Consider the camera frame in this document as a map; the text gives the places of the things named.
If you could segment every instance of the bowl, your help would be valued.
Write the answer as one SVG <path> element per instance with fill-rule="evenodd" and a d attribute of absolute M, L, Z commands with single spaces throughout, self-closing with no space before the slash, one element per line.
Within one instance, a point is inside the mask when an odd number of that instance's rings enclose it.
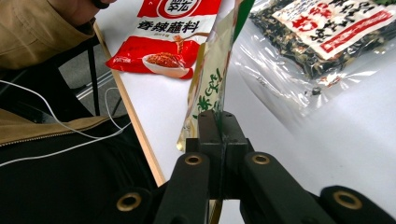
<path fill-rule="evenodd" d="M 183 67 L 171 68 L 171 67 L 160 66 L 155 63 L 148 63 L 147 59 L 151 55 L 155 55 L 155 54 L 149 54 L 144 56 L 142 58 L 142 62 L 147 67 L 147 69 L 150 70 L 152 73 L 165 75 L 167 77 L 184 77 L 190 70 L 190 68 L 183 68 Z"/>

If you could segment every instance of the person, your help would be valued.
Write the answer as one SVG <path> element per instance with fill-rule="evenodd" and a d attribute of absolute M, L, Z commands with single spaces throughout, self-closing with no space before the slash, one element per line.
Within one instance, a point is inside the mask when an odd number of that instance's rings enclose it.
<path fill-rule="evenodd" d="M 92 19 L 117 0 L 0 0 L 0 72 L 43 63 L 94 36 Z"/>

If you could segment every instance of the white tabletop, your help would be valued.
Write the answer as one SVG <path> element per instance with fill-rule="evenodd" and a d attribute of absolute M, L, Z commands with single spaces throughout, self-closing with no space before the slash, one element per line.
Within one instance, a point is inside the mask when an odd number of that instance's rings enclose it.
<path fill-rule="evenodd" d="M 110 54 L 130 33 L 141 2 L 118 1 L 97 15 Z M 332 99 L 292 132 L 252 93 L 232 60 L 224 109 L 236 115 L 256 151 L 275 156 L 305 189 L 319 194 L 333 185 L 349 187 L 396 217 L 395 68 L 396 62 L 382 64 L 377 74 Z M 168 180 L 182 155 L 176 142 L 190 81 L 129 73 L 120 73 L 120 79 Z M 226 203 L 220 223 L 242 223 L 235 209 L 237 202 Z"/>

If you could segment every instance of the brown fabric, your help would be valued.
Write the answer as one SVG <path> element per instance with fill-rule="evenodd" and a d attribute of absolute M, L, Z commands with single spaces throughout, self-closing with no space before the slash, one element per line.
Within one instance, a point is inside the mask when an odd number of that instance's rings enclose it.
<path fill-rule="evenodd" d="M 0 0 L 0 71 L 42 63 L 93 35 L 90 23 L 73 27 L 47 0 Z"/>
<path fill-rule="evenodd" d="M 106 117 L 91 117 L 75 119 L 66 122 L 64 125 L 81 131 L 95 127 L 106 120 L 108 120 Z M 0 146 L 17 141 L 25 141 L 32 138 L 69 132 L 71 131 L 59 123 L 36 124 L 30 120 L 0 109 Z"/>

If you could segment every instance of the product label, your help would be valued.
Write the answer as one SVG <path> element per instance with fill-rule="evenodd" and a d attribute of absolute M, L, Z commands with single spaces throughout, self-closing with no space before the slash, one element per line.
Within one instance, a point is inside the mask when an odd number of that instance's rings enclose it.
<path fill-rule="evenodd" d="M 145 0 L 138 23 L 107 66 L 132 73 L 191 78 L 220 0 Z"/>
<path fill-rule="evenodd" d="M 369 0 L 297 0 L 273 14 L 323 59 L 389 25 L 396 6 Z"/>

